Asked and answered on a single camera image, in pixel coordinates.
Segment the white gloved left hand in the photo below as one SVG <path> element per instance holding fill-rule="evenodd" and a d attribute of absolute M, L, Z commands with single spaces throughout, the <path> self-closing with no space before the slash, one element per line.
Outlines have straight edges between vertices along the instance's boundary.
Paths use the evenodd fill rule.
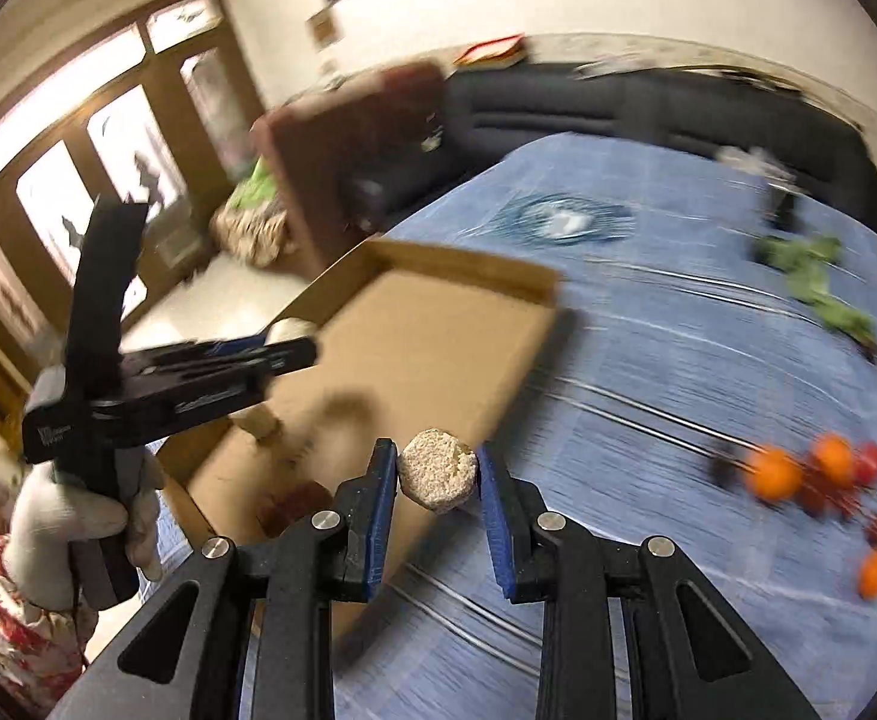
<path fill-rule="evenodd" d="M 151 447 L 113 447 L 92 433 L 63 366 L 38 376 L 20 432 L 30 473 L 2 565 L 25 600 L 46 611 L 80 603 L 103 611 L 130 600 L 141 578 L 159 580 L 164 472 Z"/>

